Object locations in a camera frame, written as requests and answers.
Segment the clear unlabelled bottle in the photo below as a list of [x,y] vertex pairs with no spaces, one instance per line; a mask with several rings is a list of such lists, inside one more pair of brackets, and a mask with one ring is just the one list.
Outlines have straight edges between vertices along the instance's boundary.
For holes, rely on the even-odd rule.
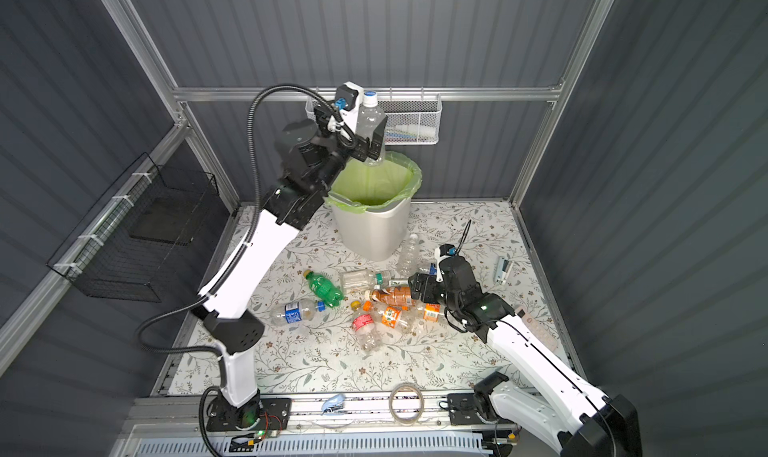
[[386,113],[379,105],[378,94],[375,91],[364,92],[363,101],[358,113],[356,133],[370,140],[369,149],[375,153],[364,161],[366,165],[377,166],[383,162],[385,150],[383,144],[384,124]]

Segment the clear bottle red label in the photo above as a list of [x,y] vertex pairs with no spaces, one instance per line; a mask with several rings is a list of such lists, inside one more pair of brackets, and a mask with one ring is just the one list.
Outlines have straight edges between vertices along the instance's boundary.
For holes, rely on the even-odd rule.
[[373,318],[362,313],[356,316],[352,321],[352,330],[355,339],[361,349],[365,352],[372,352],[380,345],[380,334],[375,326]]

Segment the green bottle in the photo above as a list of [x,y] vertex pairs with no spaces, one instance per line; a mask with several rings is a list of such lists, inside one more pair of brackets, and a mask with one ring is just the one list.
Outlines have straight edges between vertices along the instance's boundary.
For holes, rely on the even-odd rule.
[[344,300],[342,291],[325,275],[307,270],[304,272],[312,293],[328,307],[338,307]]

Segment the clear bottle blue label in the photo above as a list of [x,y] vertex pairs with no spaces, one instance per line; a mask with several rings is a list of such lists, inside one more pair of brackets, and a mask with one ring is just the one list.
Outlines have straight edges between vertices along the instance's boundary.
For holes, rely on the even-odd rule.
[[311,321],[318,313],[326,310],[323,301],[299,299],[278,304],[270,311],[270,323],[274,326],[286,326]]

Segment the orange label clear bottle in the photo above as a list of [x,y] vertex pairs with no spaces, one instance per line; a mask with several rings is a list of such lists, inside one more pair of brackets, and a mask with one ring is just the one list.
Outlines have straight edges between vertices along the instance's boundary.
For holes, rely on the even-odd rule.
[[417,320],[408,310],[374,301],[364,301],[362,310],[370,314],[377,323],[389,329],[409,335],[419,333]]

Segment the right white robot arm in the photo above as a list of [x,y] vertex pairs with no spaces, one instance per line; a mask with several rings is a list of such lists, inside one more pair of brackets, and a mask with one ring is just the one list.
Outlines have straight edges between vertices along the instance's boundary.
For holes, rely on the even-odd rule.
[[510,361],[538,391],[533,397],[495,372],[474,387],[475,409],[488,422],[522,426],[561,456],[640,456],[638,412],[608,396],[551,352],[500,296],[484,291],[460,255],[438,258],[433,275],[409,279],[414,298],[436,303],[461,333],[476,335]]

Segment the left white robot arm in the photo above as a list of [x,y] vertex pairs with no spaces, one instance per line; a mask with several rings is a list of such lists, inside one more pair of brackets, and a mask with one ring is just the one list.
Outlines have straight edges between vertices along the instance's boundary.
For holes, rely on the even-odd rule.
[[249,310],[250,298],[273,262],[323,205],[349,159],[375,160],[383,148],[386,118],[368,141],[359,136],[352,147],[328,124],[303,120],[284,128],[275,142],[283,175],[270,189],[263,208],[233,253],[199,295],[206,301],[196,315],[221,353],[221,395],[241,408],[259,395],[255,346],[265,325]]

